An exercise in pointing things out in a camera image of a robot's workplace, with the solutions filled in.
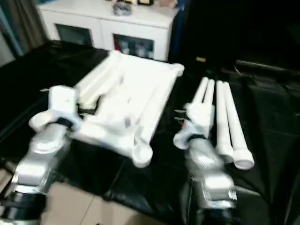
black tablecloth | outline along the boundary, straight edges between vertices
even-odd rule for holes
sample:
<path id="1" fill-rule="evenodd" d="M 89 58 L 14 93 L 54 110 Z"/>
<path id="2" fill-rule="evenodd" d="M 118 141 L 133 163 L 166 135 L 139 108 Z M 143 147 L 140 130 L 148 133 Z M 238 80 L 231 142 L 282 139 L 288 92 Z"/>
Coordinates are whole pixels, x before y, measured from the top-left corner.
<path id="1" fill-rule="evenodd" d="M 28 120 L 47 108 L 41 89 L 74 86 L 107 55 L 86 46 L 50 42 L 0 68 L 2 116 L 0 157 L 18 162 L 34 132 Z M 107 149 L 73 141 L 61 165 L 66 180 L 79 188 L 120 202 L 169 224 L 192 224 L 198 212 L 184 151 L 173 145 L 179 125 L 174 110 L 190 101 L 202 71 L 186 71 L 175 83 L 155 132 L 153 159 L 143 169 Z M 299 109 L 297 83 L 214 75 L 230 82 L 232 94 L 255 167 L 226 170 L 237 186 L 243 224 L 298 224 L 300 198 Z M 215 142 L 215 128 L 211 140 Z"/>

curtain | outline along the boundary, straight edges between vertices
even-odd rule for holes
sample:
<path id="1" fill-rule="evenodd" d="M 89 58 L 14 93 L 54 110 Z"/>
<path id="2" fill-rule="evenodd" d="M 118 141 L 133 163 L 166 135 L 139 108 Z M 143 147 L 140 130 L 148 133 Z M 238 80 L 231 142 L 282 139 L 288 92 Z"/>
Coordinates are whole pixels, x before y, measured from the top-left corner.
<path id="1" fill-rule="evenodd" d="M 11 53 L 5 38 L 2 35 L 1 27 L 0 27 L 0 67 L 14 60 L 14 56 Z"/>
<path id="2" fill-rule="evenodd" d="M 24 53 L 47 41 L 35 4 L 32 0 L 7 0 L 12 22 Z"/>
<path id="3" fill-rule="evenodd" d="M 22 56 L 23 51 L 19 45 L 19 42 L 18 42 L 12 28 L 9 25 L 9 22 L 8 22 L 1 6 L 0 6 L 0 32 L 6 39 L 7 44 L 10 46 L 10 48 L 14 54 L 14 57 Z"/>

white plastic tray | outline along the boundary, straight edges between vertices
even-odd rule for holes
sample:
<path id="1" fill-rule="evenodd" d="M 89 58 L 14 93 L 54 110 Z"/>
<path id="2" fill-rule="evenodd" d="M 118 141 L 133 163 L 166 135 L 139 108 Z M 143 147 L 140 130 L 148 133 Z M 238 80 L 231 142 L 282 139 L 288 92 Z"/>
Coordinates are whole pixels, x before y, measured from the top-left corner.
<path id="1" fill-rule="evenodd" d="M 110 52 L 75 86 L 81 108 L 94 108 L 99 95 L 105 97 L 95 115 L 84 116 L 74 138 L 130 157 L 137 167 L 147 166 L 153 154 L 149 143 L 183 70 L 180 64 Z"/>

robotic arm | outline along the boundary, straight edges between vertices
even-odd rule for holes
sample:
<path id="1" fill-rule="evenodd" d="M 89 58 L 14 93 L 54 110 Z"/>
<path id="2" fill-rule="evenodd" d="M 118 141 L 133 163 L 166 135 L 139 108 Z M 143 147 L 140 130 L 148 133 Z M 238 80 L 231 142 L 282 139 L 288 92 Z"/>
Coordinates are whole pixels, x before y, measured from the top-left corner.
<path id="1" fill-rule="evenodd" d="M 41 127 L 12 178 L 12 192 L 2 203 L 1 224 L 39 225 L 46 198 L 61 161 L 69 151 L 70 134 L 80 126 L 76 90 L 55 86 L 49 90 L 49 110 L 55 120 Z"/>
<path id="2" fill-rule="evenodd" d="M 223 160 L 209 140 L 191 136 L 186 156 L 187 168 L 194 181 L 202 214 L 198 224 L 239 224 L 236 217 L 236 192 L 232 178 L 223 171 Z"/>

floor tile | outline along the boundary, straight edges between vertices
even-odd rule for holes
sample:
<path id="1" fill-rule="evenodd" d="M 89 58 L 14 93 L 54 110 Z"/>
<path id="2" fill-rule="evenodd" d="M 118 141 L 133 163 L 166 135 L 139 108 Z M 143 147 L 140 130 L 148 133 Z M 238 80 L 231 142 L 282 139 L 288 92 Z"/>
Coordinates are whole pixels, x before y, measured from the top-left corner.
<path id="1" fill-rule="evenodd" d="M 81 225 L 163 225 L 135 210 L 95 197 Z"/>
<path id="2" fill-rule="evenodd" d="M 52 185 L 49 196 L 45 225 L 79 225 L 93 199 L 89 193 L 60 183 Z"/>

